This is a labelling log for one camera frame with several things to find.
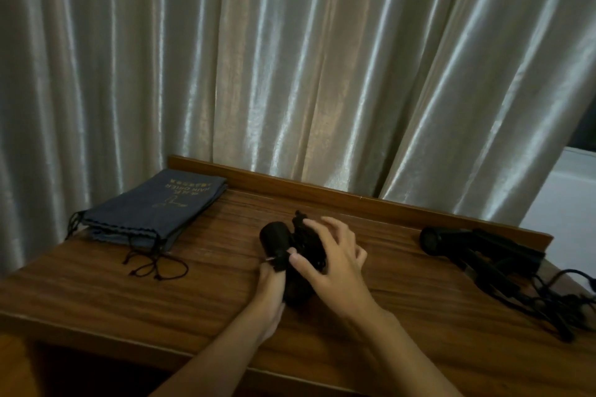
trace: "white surface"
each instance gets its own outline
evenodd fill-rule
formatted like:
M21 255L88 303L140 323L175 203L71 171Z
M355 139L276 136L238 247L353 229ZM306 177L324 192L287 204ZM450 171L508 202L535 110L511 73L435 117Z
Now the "white surface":
M565 148L521 223L554 236L547 249L554 265L596 277L596 154Z

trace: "curtain fold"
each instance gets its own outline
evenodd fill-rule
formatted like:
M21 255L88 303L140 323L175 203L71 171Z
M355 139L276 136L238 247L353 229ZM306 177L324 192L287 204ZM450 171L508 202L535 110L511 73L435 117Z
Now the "curtain fold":
M596 0L0 0L0 273L170 153L519 223Z

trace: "shiny satin curtain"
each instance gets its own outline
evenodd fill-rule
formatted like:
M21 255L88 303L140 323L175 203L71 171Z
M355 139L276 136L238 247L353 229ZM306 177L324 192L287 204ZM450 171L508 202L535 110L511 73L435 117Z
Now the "shiny satin curtain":
M517 224L596 0L0 0L0 268L170 153Z

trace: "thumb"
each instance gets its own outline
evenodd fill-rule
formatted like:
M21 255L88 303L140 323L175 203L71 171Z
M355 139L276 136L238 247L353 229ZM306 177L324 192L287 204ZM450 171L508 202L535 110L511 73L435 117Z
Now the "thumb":
M290 264L300 273L313 287L321 278L321 274L308 262L307 258L298 253L290 255Z

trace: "desk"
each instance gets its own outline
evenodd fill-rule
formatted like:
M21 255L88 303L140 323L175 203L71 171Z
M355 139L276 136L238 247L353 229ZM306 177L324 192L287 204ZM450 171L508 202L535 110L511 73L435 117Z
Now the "desk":
M417 244L426 224L483 227L541 250L550 236L197 160L171 157L169 167L225 176L230 185L175 243L173 254L190 266L185 278L130 277L143 258L122 265L127 247L80 234L0 283L0 330L175 371L250 300L264 258L259 230L275 220L289 224L299 209L350 225L368 251L363 276L376 301L465 395L596 393L596 336L579 333L563 344ZM167 262L160 262L163 273L175 273ZM348 331L316 297L287 308L245 379L292 383L298 394L388 394L378 366Z

